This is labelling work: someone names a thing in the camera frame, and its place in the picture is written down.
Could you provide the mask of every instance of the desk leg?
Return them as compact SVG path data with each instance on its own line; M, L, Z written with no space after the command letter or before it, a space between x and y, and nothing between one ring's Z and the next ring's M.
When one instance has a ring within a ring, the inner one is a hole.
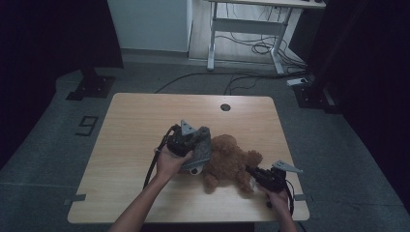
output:
M212 26L211 26L211 43L209 44L209 51L208 51L208 71L214 70L214 62L215 62L215 23L217 22L217 10L218 10L218 3L214 3L214 15L212 17Z
M280 49L280 44L283 40L284 33L286 32L287 24L289 22L289 17L292 14L293 8L289 8L286 14L286 17L280 27L279 37L277 42L275 43L274 49L271 50L272 59L274 60L275 68L277 69L278 74L284 74L283 67L281 65L281 59L278 55L278 51Z

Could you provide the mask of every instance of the white wall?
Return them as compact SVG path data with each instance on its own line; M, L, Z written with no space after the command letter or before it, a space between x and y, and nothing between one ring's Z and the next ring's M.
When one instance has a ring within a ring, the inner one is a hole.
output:
M108 0L121 48L187 52L191 0Z

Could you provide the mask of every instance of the teddy bear ear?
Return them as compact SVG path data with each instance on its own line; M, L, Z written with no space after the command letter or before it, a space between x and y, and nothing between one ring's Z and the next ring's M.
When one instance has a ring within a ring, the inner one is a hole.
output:
M262 160L263 160L263 157L260 153L254 150L248 151L249 166L256 167Z

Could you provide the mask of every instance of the finger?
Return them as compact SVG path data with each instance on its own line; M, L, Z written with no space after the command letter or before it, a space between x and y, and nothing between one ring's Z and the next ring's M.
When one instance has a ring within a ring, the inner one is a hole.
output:
M189 152L187 153L187 155L184 157L184 161L187 161L187 160L192 159L192 156L193 156L193 152L192 152L192 151L189 151Z

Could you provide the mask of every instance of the white desk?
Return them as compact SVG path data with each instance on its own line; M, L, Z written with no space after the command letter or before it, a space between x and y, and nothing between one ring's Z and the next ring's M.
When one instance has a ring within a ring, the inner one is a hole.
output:
M215 63L215 32L238 32L248 34L260 34L278 36L277 42L274 45L274 49L271 50L271 56L275 64L275 68L278 74L284 74L283 67L280 63L281 59L278 56L278 50L280 48L281 41L283 40L284 33L286 31L289 17L292 14L294 8L304 9L325 9L326 4L324 2L316 3L313 0L207 0L214 3L214 14L212 18L211 28L211 43L209 45L208 52L208 70L214 69ZM248 4L248 5L263 5L263 6L277 6L286 7L289 10L286 13L286 17L282 22L267 22L256 20L242 20L233 18L217 18L218 3L233 3L233 4Z

